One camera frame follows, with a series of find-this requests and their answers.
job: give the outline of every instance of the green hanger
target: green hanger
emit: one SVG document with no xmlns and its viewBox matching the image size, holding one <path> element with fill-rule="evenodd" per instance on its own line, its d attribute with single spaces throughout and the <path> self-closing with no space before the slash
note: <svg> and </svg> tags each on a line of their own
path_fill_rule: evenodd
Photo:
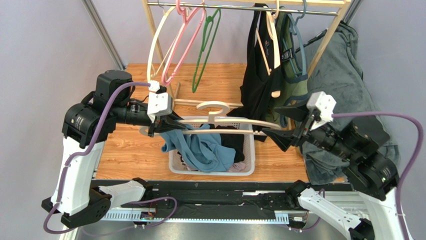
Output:
<svg viewBox="0 0 426 240">
<path fill-rule="evenodd" d="M 200 72 L 200 74 L 198 76 L 197 82 L 195 82 L 196 81 L 196 77 L 197 77 L 198 67 L 200 65 L 201 55 L 206 50 L 207 42 L 209 41 L 210 33 L 212 32 L 212 29 L 213 29 L 213 24 L 215 23 L 214 18 L 216 17 L 217 13 L 219 13 L 219 18 L 217 19 L 216 28 L 214 29 L 213 37 L 211 39 L 210 46 L 208 47 L 207 55 L 205 56 L 205 59 L 204 59 L 204 65 L 202 66 L 202 69 L 201 69 L 201 72 Z M 201 77 L 202 77 L 203 72 L 204 72 L 204 68 L 206 67 L 207 59 L 209 58 L 209 55 L 210 55 L 210 50 L 212 50 L 213 41 L 215 41 L 216 32 L 218 31 L 219 22 L 221 21 L 221 16 L 222 16 L 221 10 L 217 9 L 214 12 L 213 15 L 208 16 L 205 19 L 204 30 L 202 32 L 201 49 L 199 50 L 198 60 L 196 62 L 196 66 L 195 66 L 194 77 L 192 79 L 192 93 L 196 92 L 196 90 L 198 88 L 198 84 L 200 83 Z"/>
</svg>

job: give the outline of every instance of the black cloth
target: black cloth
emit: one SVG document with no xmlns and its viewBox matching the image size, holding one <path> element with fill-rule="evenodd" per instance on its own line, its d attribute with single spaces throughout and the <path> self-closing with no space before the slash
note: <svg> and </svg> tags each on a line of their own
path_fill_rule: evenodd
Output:
<svg viewBox="0 0 426 240">
<path fill-rule="evenodd" d="M 236 129 L 233 126 L 217 126 L 214 124 L 209 124 L 210 129 Z M 239 163 L 244 161 L 244 135 L 243 134 L 220 134 L 222 146 L 235 149 L 235 157 L 233 159 L 233 163 Z"/>
<path fill-rule="evenodd" d="M 256 3 L 255 6 L 262 8 L 266 5 Z M 260 43 L 256 41 L 256 28 L 259 31 Z M 268 105 L 271 100 L 271 93 L 281 90 L 283 83 L 281 67 L 273 69 L 270 75 L 268 75 L 261 48 L 264 49 L 269 67 L 273 67 L 274 46 L 267 29 L 266 12 L 254 11 L 247 41 L 247 67 L 242 86 L 239 88 L 241 90 L 241 103 L 243 107 L 230 111 L 227 114 L 229 117 L 265 121 Z M 262 126 L 253 126 L 254 131 L 261 131 L 262 128 Z M 254 139 L 264 142 L 266 136 L 256 135 Z"/>
</svg>

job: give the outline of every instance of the gray blanket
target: gray blanket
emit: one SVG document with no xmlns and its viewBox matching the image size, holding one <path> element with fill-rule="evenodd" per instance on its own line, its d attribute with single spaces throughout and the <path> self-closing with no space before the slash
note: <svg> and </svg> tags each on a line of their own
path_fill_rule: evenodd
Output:
<svg viewBox="0 0 426 240">
<path fill-rule="evenodd" d="M 305 46 L 306 60 L 311 62 L 321 39 L 309 41 Z M 341 23 L 329 42 L 324 54 L 310 76 L 307 88 L 309 94 L 324 91 L 332 95 L 337 104 L 334 113 L 354 113 L 366 111 L 379 111 L 375 107 L 366 86 L 363 83 L 363 71 L 357 62 L 357 32 Z M 336 130 L 342 130 L 352 118 L 335 119 L 331 125 Z M 384 129 L 391 139 L 383 145 L 379 151 L 398 165 L 400 154 L 397 143 L 393 139 L 386 123 L 379 118 Z M 301 147 L 307 175 L 313 185 L 321 185 L 333 182 L 343 177 L 342 169 L 349 164 L 310 143 L 304 143 Z"/>
</svg>

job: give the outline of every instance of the white plastic basket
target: white plastic basket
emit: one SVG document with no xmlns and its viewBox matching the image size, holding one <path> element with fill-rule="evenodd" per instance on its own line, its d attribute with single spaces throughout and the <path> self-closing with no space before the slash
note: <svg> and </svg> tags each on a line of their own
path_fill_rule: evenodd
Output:
<svg viewBox="0 0 426 240">
<path fill-rule="evenodd" d="M 183 119 L 208 119 L 207 116 L 183 116 Z M 246 119 L 242 117 L 216 117 L 225 118 L 225 119 Z M 195 129 L 199 128 L 201 124 L 192 123 L 191 124 Z M 234 126 L 237 129 L 241 130 L 250 130 L 252 131 L 251 124 L 240 124 L 240 123 L 221 123 L 221 126 Z M 227 171 L 214 171 L 214 172 L 202 172 L 202 171 L 190 171 L 185 165 L 181 162 L 181 155 L 178 154 L 177 150 L 172 150 L 168 154 L 168 167 L 175 174 L 191 174 L 191 175 L 211 175 L 211 176 L 248 176 L 252 174 L 255 170 L 255 137 L 253 134 L 245 134 L 244 135 L 244 147 L 242 150 L 244 154 L 245 168 L 240 172 L 227 172 Z"/>
</svg>

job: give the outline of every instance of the wooden table top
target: wooden table top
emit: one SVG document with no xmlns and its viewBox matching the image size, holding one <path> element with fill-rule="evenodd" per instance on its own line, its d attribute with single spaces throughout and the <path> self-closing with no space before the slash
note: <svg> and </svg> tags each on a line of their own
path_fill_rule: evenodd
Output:
<svg viewBox="0 0 426 240">
<path fill-rule="evenodd" d="M 208 64 L 196 93 L 192 93 L 194 64 L 184 64 L 172 82 L 173 90 L 181 83 L 178 98 L 201 101 L 240 103 L 240 86 L 245 64 Z M 127 71 L 133 81 L 147 81 L 146 64 L 129 64 Z M 144 99 L 147 87 L 136 87 L 133 98 Z M 197 110 L 194 106 L 176 105 L 180 116 L 207 116 L 214 108 Z M 242 181 L 242 182 L 294 182 L 308 181 L 305 164 L 296 148 L 282 152 L 270 139 L 255 141 L 255 170 L 249 176 L 210 176 L 175 174 L 169 169 L 169 154 L 162 153 L 161 137 L 147 137 L 139 133 L 138 126 L 118 124 L 108 136 L 96 174 L 97 179 L 132 179 L 165 181 Z"/>
</svg>

